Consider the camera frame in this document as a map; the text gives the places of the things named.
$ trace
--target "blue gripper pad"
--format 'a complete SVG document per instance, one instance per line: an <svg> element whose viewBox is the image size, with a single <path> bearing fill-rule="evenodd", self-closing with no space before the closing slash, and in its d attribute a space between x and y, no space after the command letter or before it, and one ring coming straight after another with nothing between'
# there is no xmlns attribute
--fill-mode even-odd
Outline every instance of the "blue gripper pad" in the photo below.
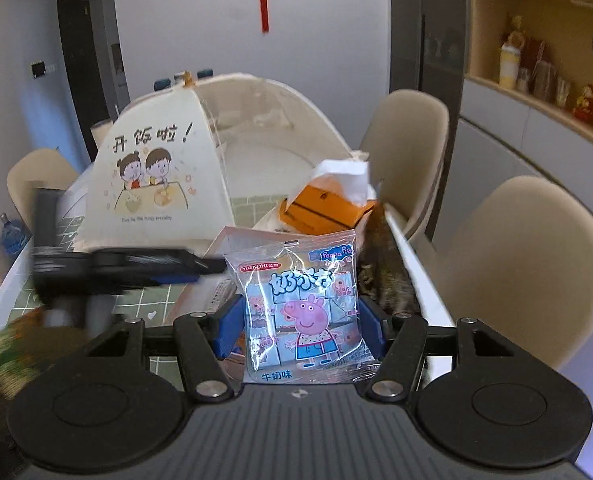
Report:
<svg viewBox="0 0 593 480"><path fill-rule="evenodd" d="M225 359L245 329L245 298L240 294L235 295L212 317L219 321L212 351L217 359Z"/></svg>
<svg viewBox="0 0 593 480"><path fill-rule="evenodd" d="M382 318L369 308L362 298L358 298L358 324L365 344L374 359L382 360L387 354L387 345L383 336Z"/></svg>

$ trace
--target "green checkered tablecloth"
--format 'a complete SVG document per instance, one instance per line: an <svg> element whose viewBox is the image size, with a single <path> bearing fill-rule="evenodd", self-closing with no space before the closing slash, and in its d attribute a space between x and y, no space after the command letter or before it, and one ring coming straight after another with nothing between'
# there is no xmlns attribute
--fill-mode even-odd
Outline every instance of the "green checkered tablecloth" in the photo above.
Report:
<svg viewBox="0 0 593 480"><path fill-rule="evenodd" d="M232 199L236 225L238 227L254 227L267 212L284 198L284 196L256 196ZM78 216L63 218L59 222L58 243L66 251L72 250L74 237L82 221L83 217ZM174 306L184 287L184 285L166 285L131 290L116 298L114 312L124 314L129 318L140 317L145 321L145 326L163 325L169 309ZM38 306L40 306L40 301L34 291L32 280L27 279L14 303L8 322ZM150 370L182 390L176 359L170 357L152 358L150 359Z"/></svg>

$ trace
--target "peppa pig logo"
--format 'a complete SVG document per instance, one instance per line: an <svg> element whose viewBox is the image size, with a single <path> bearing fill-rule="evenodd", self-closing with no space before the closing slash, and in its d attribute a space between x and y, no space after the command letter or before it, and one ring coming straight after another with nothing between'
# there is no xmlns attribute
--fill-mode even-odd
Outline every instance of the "peppa pig logo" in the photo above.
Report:
<svg viewBox="0 0 593 480"><path fill-rule="evenodd" d="M350 258L353 255L354 248L351 245L317 249L309 253L311 262L342 262L345 258Z"/></svg>
<svg viewBox="0 0 593 480"><path fill-rule="evenodd" d="M249 264L240 266L239 270L241 272L254 272L255 270L272 270L272 269L280 269L281 264L278 262L265 262L260 264Z"/></svg>

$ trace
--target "plastic candy bag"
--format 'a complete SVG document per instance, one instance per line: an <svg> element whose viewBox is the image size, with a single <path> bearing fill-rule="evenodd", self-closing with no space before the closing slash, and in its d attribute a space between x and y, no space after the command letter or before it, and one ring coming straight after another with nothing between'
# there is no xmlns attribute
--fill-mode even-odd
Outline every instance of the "plastic candy bag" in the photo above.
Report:
<svg viewBox="0 0 593 480"><path fill-rule="evenodd" d="M346 231L226 256L246 298L252 381L320 382L361 346L355 242Z"/></svg>

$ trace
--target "cartoon children illustration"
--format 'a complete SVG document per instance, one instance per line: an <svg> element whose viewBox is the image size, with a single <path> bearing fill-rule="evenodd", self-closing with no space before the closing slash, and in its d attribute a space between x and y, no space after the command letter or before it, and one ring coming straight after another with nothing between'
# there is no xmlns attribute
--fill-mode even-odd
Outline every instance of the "cartoon children illustration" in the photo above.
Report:
<svg viewBox="0 0 593 480"><path fill-rule="evenodd" d="M150 175L150 186L164 184L168 186L166 175L170 171L170 162L172 157L170 152L165 148L156 148L151 150L150 154L145 159L145 171Z"/></svg>
<svg viewBox="0 0 593 480"><path fill-rule="evenodd" d="M294 328L299 333L296 339L296 360L308 360L303 368L313 367L316 357L325 357L320 364L326 365L332 362L329 354L336 352L339 356L339 347L327 330L329 317L323 308L324 304L324 298L310 294L307 300L288 301L281 309L287 320L294 319Z"/></svg>
<svg viewBox="0 0 593 480"><path fill-rule="evenodd" d="M138 152L130 153L125 158L119 160L116 163L118 173L121 178L125 181L126 189L136 189L141 187L141 176L143 170L141 168L141 159L138 156Z"/></svg>

